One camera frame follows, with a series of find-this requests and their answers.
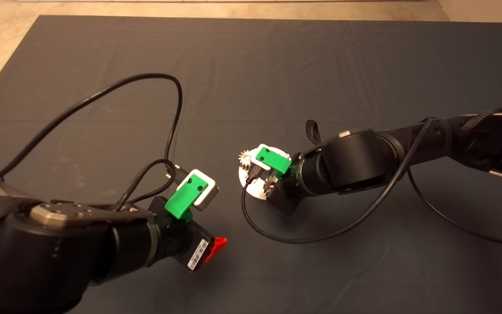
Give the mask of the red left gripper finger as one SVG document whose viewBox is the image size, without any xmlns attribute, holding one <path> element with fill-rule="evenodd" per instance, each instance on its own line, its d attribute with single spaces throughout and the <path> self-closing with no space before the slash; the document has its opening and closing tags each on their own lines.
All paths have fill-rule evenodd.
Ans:
<svg viewBox="0 0 502 314">
<path fill-rule="evenodd" d="M 208 253 L 204 258 L 204 263 L 208 263 L 227 244 L 226 237 L 214 237 L 209 245 Z"/>
</svg>

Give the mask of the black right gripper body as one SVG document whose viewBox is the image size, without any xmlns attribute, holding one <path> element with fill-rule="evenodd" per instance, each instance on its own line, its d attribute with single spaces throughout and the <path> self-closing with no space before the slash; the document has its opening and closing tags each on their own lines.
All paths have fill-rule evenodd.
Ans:
<svg viewBox="0 0 502 314">
<path fill-rule="evenodd" d="M 284 174 L 277 174 L 277 181 L 268 192 L 268 202 L 287 215 L 292 215 L 302 200 L 319 195 L 323 186 L 319 150 L 297 153 Z"/>
</svg>

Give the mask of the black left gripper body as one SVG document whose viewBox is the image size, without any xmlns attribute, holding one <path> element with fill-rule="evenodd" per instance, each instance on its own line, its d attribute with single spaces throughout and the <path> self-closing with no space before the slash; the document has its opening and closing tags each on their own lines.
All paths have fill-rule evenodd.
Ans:
<svg viewBox="0 0 502 314">
<path fill-rule="evenodd" d="M 211 253 L 214 237 L 195 221 L 177 219 L 165 208 L 167 199 L 155 197 L 149 210 L 155 215 L 156 252 L 148 266 L 160 260 L 175 259 L 189 272 L 195 272 Z"/>
</svg>

